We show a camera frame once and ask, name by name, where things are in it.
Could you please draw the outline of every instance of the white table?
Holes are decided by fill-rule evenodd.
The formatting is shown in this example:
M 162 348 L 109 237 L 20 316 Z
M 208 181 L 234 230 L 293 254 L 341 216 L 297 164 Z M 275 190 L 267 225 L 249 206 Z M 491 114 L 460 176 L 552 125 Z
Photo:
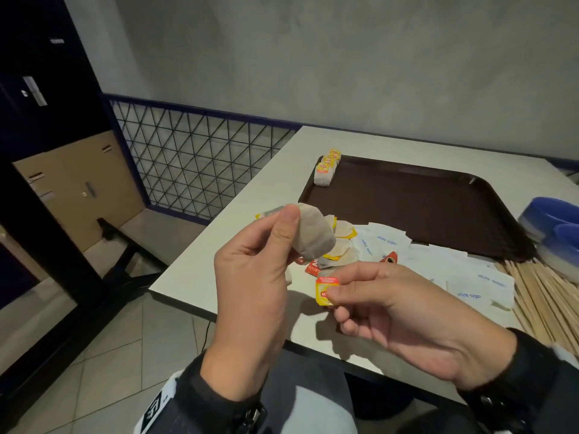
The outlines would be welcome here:
M 303 127 L 151 286 L 153 295 L 160 294 L 157 298 L 176 306 L 191 305 L 190 310 L 214 319 L 215 252 L 253 221 L 256 213 L 296 203 L 316 160 L 330 148 L 349 156 L 477 175 L 492 185 L 515 218 L 536 196 L 561 198 L 579 205 L 579 188 L 543 159 Z M 357 373 L 374 372 L 370 376 L 384 374 L 427 395 L 462 401 L 452 384 L 420 372 L 371 342 L 336 333 L 335 323 L 312 300 L 315 278 L 296 264 L 290 270 L 293 283 L 289 288 L 288 339 L 294 343 L 288 343 L 290 347 L 330 363 L 346 360 L 347 365 L 340 365 L 353 366 Z M 513 315 L 506 320 L 518 327 Z

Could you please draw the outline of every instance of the plastic container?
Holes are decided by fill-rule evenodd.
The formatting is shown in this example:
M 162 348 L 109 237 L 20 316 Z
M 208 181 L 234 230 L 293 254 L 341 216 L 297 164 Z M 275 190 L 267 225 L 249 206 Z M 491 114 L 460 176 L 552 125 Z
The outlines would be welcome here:
M 560 224 L 537 247 L 543 262 L 569 281 L 579 283 L 579 225 Z
M 527 236 L 540 242 L 560 224 L 579 225 L 579 207 L 556 198 L 534 198 L 519 217 Z

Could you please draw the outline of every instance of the black sleeve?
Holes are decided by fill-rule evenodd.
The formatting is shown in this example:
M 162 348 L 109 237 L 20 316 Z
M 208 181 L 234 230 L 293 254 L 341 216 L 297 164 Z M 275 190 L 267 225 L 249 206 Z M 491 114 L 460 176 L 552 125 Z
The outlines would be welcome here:
M 175 397 L 147 434 L 230 434 L 242 425 L 248 410 L 259 406 L 261 391 L 246 401 L 229 401 L 214 392 L 200 375 L 204 352 L 177 380 Z
M 459 394 L 489 430 L 576 433 L 579 370 L 531 336 L 510 331 L 517 336 L 517 350 L 507 368 L 488 384 Z

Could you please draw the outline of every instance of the cable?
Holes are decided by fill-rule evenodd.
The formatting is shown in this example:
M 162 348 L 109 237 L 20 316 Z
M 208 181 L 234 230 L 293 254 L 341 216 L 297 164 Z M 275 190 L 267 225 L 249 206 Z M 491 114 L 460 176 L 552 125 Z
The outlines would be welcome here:
M 207 344 L 207 335 L 209 334 L 209 326 L 211 326 L 211 321 L 207 323 L 207 329 L 205 330 L 205 341 L 203 342 L 203 347 L 201 348 L 201 353 L 205 350 L 205 345 Z

